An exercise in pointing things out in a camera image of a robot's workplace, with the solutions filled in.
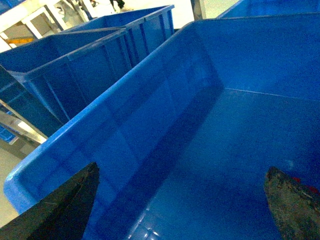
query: blue plastic bin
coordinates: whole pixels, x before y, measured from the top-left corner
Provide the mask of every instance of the blue plastic bin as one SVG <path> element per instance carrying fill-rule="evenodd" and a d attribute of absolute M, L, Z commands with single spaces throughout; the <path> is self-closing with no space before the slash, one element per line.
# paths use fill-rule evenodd
<path fill-rule="evenodd" d="M 0 100 L 23 121 L 51 136 L 63 124 L 0 65 Z"/>
<path fill-rule="evenodd" d="M 125 29 L 51 35 L 0 53 L 3 65 L 62 123 L 132 67 Z"/>
<path fill-rule="evenodd" d="M 113 27 L 126 28 L 128 35 L 125 36 L 125 41 L 131 64 L 135 66 L 174 34 L 171 13 L 174 7 L 168 5 L 102 16 L 62 33 Z"/>
<path fill-rule="evenodd" d="M 0 0 L 0 14 L 14 8 L 25 0 Z"/>
<path fill-rule="evenodd" d="M 0 126 L 0 139 L 3 141 L 10 143 L 16 136 L 9 132 L 4 127 Z"/>
<path fill-rule="evenodd" d="M 24 159 L 5 195 L 21 214 L 95 161 L 83 239 L 280 240 L 269 167 L 320 187 L 319 33 L 316 13 L 185 26 Z"/>
<path fill-rule="evenodd" d="M 319 0 L 240 0 L 217 18 L 320 12 Z"/>
<path fill-rule="evenodd" d="M 3 14 L 4 12 L 8 11 L 10 9 L 9 4 L 7 1 L 0 1 L 0 14 Z"/>

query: black object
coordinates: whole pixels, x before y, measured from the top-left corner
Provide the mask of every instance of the black object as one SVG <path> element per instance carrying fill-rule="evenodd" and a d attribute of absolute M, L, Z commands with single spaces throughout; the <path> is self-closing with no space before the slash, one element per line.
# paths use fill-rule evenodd
<path fill-rule="evenodd" d="M 276 167 L 266 174 L 264 191 L 284 240 L 320 240 L 320 196 Z"/>
<path fill-rule="evenodd" d="M 88 164 L 0 229 L 0 240 L 81 240 L 94 204 L 99 168 Z"/>

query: blue plastic crate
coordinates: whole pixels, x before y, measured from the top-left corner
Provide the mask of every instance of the blue plastic crate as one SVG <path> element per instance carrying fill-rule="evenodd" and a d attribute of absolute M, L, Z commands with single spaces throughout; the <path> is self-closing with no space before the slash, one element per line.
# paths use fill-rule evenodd
<path fill-rule="evenodd" d="M 126 34 L 120 28 L 55 34 L 0 53 L 0 65 L 66 123 L 132 68 Z"/>
<path fill-rule="evenodd" d="M 0 0 L 0 14 L 14 8 L 25 0 Z"/>
<path fill-rule="evenodd" d="M 3 141 L 10 143 L 16 136 L 9 132 L 4 127 L 0 126 L 0 139 Z"/>
<path fill-rule="evenodd" d="M 113 27 L 126 28 L 128 35 L 125 36 L 125 41 L 131 64 L 135 66 L 174 34 L 171 12 L 174 7 L 168 5 L 102 16 L 62 33 Z"/>
<path fill-rule="evenodd" d="M 0 79 L 1 102 L 18 113 L 23 121 L 35 126 L 46 136 L 51 136 L 63 125 L 1 65 Z"/>
<path fill-rule="evenodd" d="M 217 18 L 320 12 L 319 0 L 240 0 Z"/>
<path fill-rule="evenodd" d="M 8 11 L 10 9 L 9 4 L 7 1 L 0 1 L 0 14 L 3 14 L 4 12 Z"/>
<path fill-rule="evenodd" d="M 86 240 L 281 239 L 269 167 L 320 187 L 319 33 L 317 13 L 185 26 L 24 159 L 5 195 L 21 214 L 94 161 Z"/>

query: red spot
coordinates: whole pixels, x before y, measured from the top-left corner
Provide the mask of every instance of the red spot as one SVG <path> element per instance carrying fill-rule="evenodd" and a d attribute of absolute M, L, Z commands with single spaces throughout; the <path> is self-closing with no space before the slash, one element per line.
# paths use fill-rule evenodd
<path fill-rule="evenodd" d="M 308 187 L 308 189 L 309 189 L 311 192 L 313 192 L 313 193 L 315 193 L 315 194 L 319 194 L 319 195 L 320 195 L 319 190 L 318 190 L 318 189 L 316 189 L 314 186 L 307 186 L 307 187 Z"/>
<path fill-rule="evenodd" d="M 298 183 L 301 183 L 301 179 L 298 178 L 298 177 L 293 177 L 292 179 L 295 180 L 295 181 L 298 182 Z"/>

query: white floor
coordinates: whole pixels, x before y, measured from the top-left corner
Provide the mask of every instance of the white floor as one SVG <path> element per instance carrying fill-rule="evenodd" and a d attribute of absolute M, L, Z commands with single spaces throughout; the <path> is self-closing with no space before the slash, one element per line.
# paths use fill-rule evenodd
<path fill-rule="evenodd" d="M 0 148 L 0 227 L 10 222 L 18 213 L 4 195 L 3 187 L 7 175 L 20 162 L 20 159 Z"/>
<path fill-rule="evenodd" d="M 172 11 L 173 24 L 175 29 L 183 27 L 185 24 L 194 20 L 190 0 L 124 0 L 125 9 L 139 10 L 146 8 L 159 7 L 174 4 Z M 206 18 L 215 18 L 237 0 L 201 0 L 205 9 Z M 0 227 L 17 217 L 17 212 L 10 205 L 3 193 L 3 183 L 11 170 L 20 162 L 12 154 L 0 148 Z"/>

